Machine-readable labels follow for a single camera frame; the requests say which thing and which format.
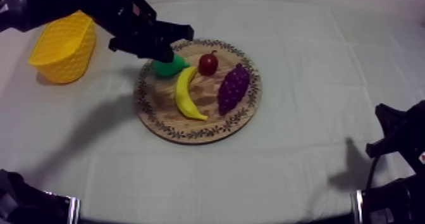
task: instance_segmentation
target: table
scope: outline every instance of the table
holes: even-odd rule
[[[129,223],[276,223],[350,210],[382,137],[374,106],[425,98],[425,31],[347,9],[272,1],[155,4],[159,20],[240,48],[262,77],[261,105],[240,132],[186,147],[150,133],[133,111],[146,62],[98,41],[87,73],[51,85],[27,63],[0,97],[0,167],[82,200],[88,218]],[[411,173],[397,154],[375,182]]]

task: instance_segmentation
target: plate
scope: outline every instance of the plate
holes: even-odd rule
[[[217,72],[210,77],[197,73],[190,83],[189,95],[207,121],[191,120],[180,112],[175,102],[178,75],[157,77],[148,61],[135,84],[134,101],[142,123],[154,134],[178,144],[201,145],[224,139],[239,131],[252,118],[261,100],[262,87],[258,69],[244,52],[220,40],[179,40],[172,44],[176,54],[192,66],[204,54],[217,56]],[[220,85],[236,64],[241,63],[250,74],[248,91],[237,107],[224,116],[218,113],[217,95]]]

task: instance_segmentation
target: yellow banana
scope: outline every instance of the yellow banana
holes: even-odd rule
[[[178,77],[176,84],[176,103],[178,109],[187,116],[188,118],[199,119],[205,121],[208,119],[208,116],[202,115],[192,99],[189,96],[189,85],[196,75],[196,67],[188,67],[183,69]]]

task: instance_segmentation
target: plastic basket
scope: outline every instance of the plastic basket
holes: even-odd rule
[[[67,84],[84,74],[95,42],[93,20],[77,11],[46,26],[29,63],[51,82]]]

